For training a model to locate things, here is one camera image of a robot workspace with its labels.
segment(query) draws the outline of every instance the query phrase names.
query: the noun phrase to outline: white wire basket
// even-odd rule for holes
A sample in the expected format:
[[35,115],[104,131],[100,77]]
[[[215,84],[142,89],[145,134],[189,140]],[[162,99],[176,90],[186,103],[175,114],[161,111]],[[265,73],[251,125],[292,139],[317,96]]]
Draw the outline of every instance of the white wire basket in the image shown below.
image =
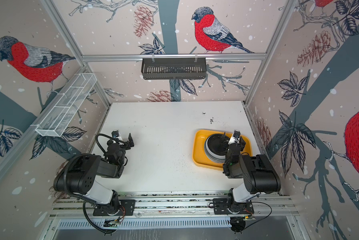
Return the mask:
[[97,82],[93,73],[76,74],[73,84],[64,92],[52,110],[35,129],[41,136],[60,137]]

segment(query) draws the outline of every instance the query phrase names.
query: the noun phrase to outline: stack of plates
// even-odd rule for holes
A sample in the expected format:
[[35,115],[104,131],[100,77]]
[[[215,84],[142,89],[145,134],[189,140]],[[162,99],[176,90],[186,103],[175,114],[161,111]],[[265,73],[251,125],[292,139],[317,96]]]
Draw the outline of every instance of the stack of plates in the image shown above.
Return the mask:
[[222,134],[216,133],[210,135],[204,145],[204,150],[206,156],[215,163],[224,163],[225,162],[225,155],[227,152],[228,145],[225,144],[225,142],[229,141],[229,137],[224,137],[225,139],[222,139],[221,143],[221,137]]

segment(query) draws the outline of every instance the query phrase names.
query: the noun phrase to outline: white table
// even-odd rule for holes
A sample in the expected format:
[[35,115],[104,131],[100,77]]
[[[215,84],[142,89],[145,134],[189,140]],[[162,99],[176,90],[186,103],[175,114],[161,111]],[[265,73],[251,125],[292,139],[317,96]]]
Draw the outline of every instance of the white table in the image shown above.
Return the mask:
[[[199,129],[239,130],[251,141],[253,155],[260,154],[240,101],[113,103],[101,133],[110,136],[117,129],[124,141],[129,132],[134,140],[135,146],[126,151],[128,163],[119,179],[96,176],[117,192],[214,193],[241,184],[242,179],[228,179],[222,171],[194,164]],[[98,139],[106,150],[108,139]],[[98,146],[92,153],[103,155]]]

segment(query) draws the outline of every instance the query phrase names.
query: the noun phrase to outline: gray floor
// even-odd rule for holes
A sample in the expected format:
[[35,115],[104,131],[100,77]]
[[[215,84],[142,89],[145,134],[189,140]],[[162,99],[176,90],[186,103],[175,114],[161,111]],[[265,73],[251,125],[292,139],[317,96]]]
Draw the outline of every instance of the gray floor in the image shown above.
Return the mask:
[[112,236],[92,230],[59,230],[54,240],[294,240],[286,217],[268,217],[234,234],[230,228],[163,228],[118,230]]

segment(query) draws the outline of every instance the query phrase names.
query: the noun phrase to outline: yellow tray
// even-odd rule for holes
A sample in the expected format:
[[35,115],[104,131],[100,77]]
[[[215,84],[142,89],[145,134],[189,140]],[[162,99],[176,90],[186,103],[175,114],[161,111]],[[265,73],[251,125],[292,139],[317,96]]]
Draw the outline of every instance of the yellow tray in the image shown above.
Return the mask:
[[[193,145],[193,161],[198,167],[207,167],[215,170],[223,171],[222,163],[215,163],[211,161],[205,154],[204,145],[206,139],[215,133],[223,134],[224,132],[217,132],[211,130],[201,129],[196,133],[196,137],[194,138],[194,145]],[[232,133],[226,132],[227,137],[231,137]],[[244,150],[241,152],[247,152],[250,156],[252,156],[251,144],[250,140],[241,135],[241,137],[246,142]]]

